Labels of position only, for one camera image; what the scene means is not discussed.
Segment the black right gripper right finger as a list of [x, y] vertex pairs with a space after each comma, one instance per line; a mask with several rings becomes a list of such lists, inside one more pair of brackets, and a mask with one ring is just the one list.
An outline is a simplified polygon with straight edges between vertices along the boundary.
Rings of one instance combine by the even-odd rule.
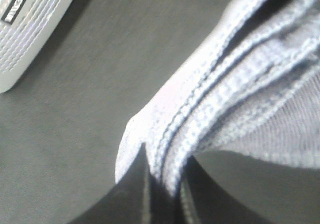
[[178, 223], [271, 223], [219, 186], [194, 157], [183, 169]]

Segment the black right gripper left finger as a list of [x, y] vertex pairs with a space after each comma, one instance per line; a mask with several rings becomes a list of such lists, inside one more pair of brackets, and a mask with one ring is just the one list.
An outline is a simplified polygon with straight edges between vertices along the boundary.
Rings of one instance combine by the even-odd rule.
[[143, 144], [127, 173], [70, 223], [175, 223], [175, 199], [151, 175]]

